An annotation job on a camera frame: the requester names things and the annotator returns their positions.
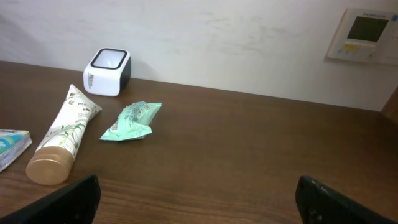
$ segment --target thermostat screen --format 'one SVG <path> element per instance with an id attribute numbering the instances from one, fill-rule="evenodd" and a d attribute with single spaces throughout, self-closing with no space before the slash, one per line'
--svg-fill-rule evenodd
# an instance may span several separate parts
<path id="1" fill-rule="evenodd" d="M 377 42 L 387 23 L 385 19 L 357 16 L 347 38 Z"/>

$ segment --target gold cap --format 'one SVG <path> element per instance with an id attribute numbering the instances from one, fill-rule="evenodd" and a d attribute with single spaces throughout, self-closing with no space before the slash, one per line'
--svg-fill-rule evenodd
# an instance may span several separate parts
<path id="1" fill-rule="evenodd" d="M 60 184 L 69 176 L 74 160 L 64 148 L 44 147 L 35 152 L 26 167 L 26 174 L 38 184 Z"/>

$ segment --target mint green wrapper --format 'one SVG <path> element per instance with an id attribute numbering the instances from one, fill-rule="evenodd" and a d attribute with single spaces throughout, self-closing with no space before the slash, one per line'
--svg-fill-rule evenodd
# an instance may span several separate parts
<path id="1" fill-rule="evenodd" d="M 100 140 L 125 141 L 143 139 L 152 133 L 149 127 L 162 103 L 140 101 L 125 107 L 118 120 L 101 136 Z"/>

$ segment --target white wall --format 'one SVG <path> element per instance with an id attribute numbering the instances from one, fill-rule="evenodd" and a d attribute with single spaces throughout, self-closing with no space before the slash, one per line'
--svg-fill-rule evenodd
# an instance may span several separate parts
<path id="1" fill-rule="evenodd" d="M 132 76 L 380 110 L 398 67 L 325 60 L 347 7 L 396 0 L 2 0 L 0 60 L 83 70 L 102 47 Z"/>

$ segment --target brown table surface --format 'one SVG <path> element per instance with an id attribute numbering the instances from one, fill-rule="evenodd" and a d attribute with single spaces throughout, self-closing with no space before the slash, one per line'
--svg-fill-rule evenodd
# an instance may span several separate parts
<path id="1" fill-rule="evenodd" d="M 74 84 L 103 110 L 88 124 L 64 184 L 25 167 Z M 100 136 L 126 106 L 162 102 L 141 141 Z M 96 174 L 94 223 L 301 223 L 295 189 L 310 175 L 398 221 L 398 131 L 378 112 L 131 79 L 117 97 L 88 94 L 82 72 L 0 62 L 0 128 L 33 144 L 0 173 L 0 217 Z"/>

